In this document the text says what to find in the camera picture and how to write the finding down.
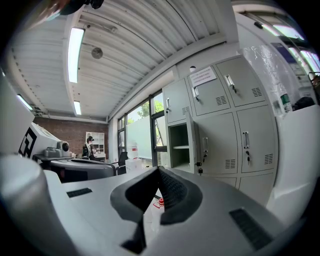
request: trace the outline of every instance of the round ceiling device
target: round ceiling device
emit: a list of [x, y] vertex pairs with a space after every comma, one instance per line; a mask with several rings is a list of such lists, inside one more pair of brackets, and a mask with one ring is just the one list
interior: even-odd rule
[[92, 50], [91, 54], [92, 54], [92, 57], [98, 60], [98, 59], [101, 59], [104, 53], [102, 52], [101, 48], [96, 47]]

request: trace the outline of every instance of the black logo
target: black logo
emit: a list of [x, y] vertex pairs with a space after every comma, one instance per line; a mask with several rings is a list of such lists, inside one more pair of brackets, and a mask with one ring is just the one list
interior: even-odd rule
[[20, 145], [19, 154], [21, 154], [24, 157], [30, 158], [36, 139], [37, 139], [37, 136], [29, 127]]

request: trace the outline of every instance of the clear plastic wrap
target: clear plastic wrap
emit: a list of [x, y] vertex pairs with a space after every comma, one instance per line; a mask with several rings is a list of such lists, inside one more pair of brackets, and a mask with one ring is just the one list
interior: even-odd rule
[[251, 46], [239, 51], [250, 63], [259, 76], [266, 93], [271, 101], [275, 116], [283, 116], [292, 111], [291, 105], [283, 104], [282, 97], [288, 95], [291, 103], [300, 96], [296, 78], [289, 72], [277, 52], [267, 45]]

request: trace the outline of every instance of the brick wall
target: brick wall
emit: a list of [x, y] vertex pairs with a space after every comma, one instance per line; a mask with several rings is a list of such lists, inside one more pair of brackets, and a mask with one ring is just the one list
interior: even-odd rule
[[86, 132], [104, 133], [105, 157], [108, 159], [108, 125], [102, 123], [57, 120], [36, 117], [33, 122], [62, 141], [69, 143], [70, 151], [79, 154], [86, 140]]

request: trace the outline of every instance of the white shelf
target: white shelf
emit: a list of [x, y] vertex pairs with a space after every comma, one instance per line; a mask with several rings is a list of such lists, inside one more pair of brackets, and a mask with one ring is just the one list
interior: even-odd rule
[[184, 145], [184, 146], [174, 146], [174, 150], [183, 150], [183, 149], [188, 149], [189, 145]]
[[178, 170], [181, 170], [181, 171], [185, 171], [185, 172], [191, 172], [190, 170], [190, 164], [188, 162], [184, 162], [178, 166], [175, 166], [173, 167], [174, 169], [178, 169]]

